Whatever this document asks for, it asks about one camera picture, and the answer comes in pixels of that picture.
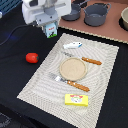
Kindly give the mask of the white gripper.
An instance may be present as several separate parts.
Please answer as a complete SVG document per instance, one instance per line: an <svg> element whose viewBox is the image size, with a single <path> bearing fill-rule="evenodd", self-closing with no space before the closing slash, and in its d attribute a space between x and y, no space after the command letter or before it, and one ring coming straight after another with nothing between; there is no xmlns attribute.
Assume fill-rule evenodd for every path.
<svg viewBox="0 0 128 128"><path fill-rule="evenodd" d="M22 0L22 13L26 24L43 26L47 36L46 24L59 21L61 16L71 12L71 0Z"/></svg>

